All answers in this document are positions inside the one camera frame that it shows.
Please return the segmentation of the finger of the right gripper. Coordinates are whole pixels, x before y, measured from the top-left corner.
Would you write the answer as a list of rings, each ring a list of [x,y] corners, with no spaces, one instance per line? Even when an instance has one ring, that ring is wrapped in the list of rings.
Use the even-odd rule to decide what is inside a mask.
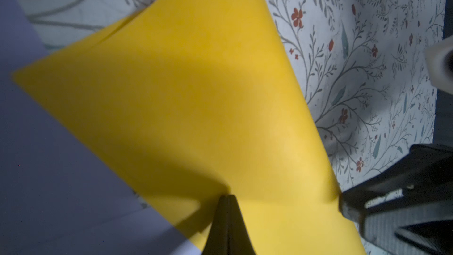
[[[393,255],[453,252],[453,149],[411,146],[381,174],[340,196],[343,217],[367,242]]]

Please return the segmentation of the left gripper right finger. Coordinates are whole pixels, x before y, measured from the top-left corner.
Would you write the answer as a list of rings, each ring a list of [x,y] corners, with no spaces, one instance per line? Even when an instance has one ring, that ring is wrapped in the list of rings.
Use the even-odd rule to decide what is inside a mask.
[[[227,254],[255,255],[236,196],[229,195],[227,200],[229,205]]]

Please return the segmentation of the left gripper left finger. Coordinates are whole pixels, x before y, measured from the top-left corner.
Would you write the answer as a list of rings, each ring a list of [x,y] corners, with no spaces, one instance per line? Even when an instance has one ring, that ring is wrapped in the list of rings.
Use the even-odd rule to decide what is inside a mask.
[[[222,196],[215,210],[210,233],[202,255],[227,255],[229,250],[228,230],[229,199],[227,196]]]

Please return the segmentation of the yellow rectangular paper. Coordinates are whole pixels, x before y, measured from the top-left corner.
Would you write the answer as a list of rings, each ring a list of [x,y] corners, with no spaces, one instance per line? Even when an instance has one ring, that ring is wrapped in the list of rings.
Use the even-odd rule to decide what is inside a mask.
[[[15,82],[202,251],[236,196],[256,255],[362,255],[265,0],[156,0]]]

